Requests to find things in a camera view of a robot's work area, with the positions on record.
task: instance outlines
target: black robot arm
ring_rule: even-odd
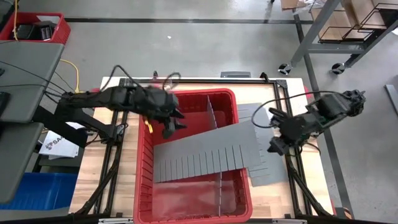
[[[176,129],[185,128],[177,121],[177,118],[184,118],[178,110],[177,97],[173,93],[153,86],[114,86],[97,93],[64,93],[55,114],[64,121],[77,122],[98,131],[104,142],[116,138],[117,127],[103,124],[82,110],[94,107],[130,111],[143,115],[148,120],[158,121],[165,126],[164,138],[170,137]]]
[[[270,141],[268,152],[289,153],[290,147],[303,146],[310,136],[318,136],[347,116],[356,116],[363,110],[364,92],[358,90],[330,93],[306,106],[306,113],[289,116],[270,108],[274,115],[271,126],[278,127],[280,136]]]

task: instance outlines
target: red plastic bin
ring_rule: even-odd
[[[62,13],[18,12],[17,24],[19,23],[31,24],[35,22],[40,22],[37,16],[58,16],[60,18],[57,26],[55,27],[52,38],[46,41],[44,40],[21,40],[21,41],[58,43],[63,45],[67,44],[70,34],[70,27],[68,23],[65,21],[65,18]],[[7,24],[0,32],[0,40],[12,40],[10,39],[10,35],[13,30],[14,30],[14,13],[12,13],[10,19],[7,21]]]
[[[219,174],[203,175],[164,183],[153,182],[154,146],[212,130],[208,122],[207,97],[215,111],[219,128],[238,123],[234,93],[229,89],[175,92],[181,122],[187,129],[163,139],[163,125],[152,123],[151,134],[139,119],[136,191],[133,218],[136,223],[240,223],[250,219],[252,203],[245,169],[223,172],[221,216],[219,212]]]

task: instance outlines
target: blue bin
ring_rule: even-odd
[[[14,199],[0,210],[53,210],[70,206],[77,174],[25,173]]]

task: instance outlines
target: gray floor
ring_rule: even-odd
[[[21,1],[21,10],[63,12],[68,17],[292,19],[291,12],[257,0],[35,0]],[[307,14],[300,15],[309,19]],[[178,71],[184,77],[218,77],[222,71],[248,71],[256,77],[266,72],[281,77],[276,68],[288,62],[299,41],[294,25],[243,24],[70,24],[72,33],[63,58],[80,69],[82,90],[98,87],[114,64],[135,77],[161,76]],[[383,86],[395,76],[398,36],[390,34],[353,68],[340,76],[330,67],[347,55],[312,55],[322,90],[366,90],[365,110],[331,131],[357,219],[397,223],[398,166],[396,144],[398,117]],[[75,83],[73,68],[61,63],[57,71]],[[310,88],[301,61],[291,77],[303,78]],[[323,137],[321,149],[326,149]],[[323,168],[331,198],[339,205],[327,152]]]

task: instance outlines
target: bin divider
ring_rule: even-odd
[[[209,96],[207,96],[207,112],[209,114],[209,120],[213,126],[213,129],[217,129],[216,116],[215,116],[213,107],[211,105]],[[221,194],[222,194],[221,189],[223,186],[223,172],[222,171],[220,171],[219,179],[220,179],[220,184],[219,184],[218,189],[216,189],[216,193],[218,192],[219,197],[218,197],[218,200],[217,199],[216,200],[217,200],[217,204],[218,204],[218,216],[221,217]]]
[[[222,193],[221,189],[222,189],[222,186],[223,186],[223,173],[220,171],[220,201],[218,204],[218,216],[219,217],[221,217],[221,193]]]

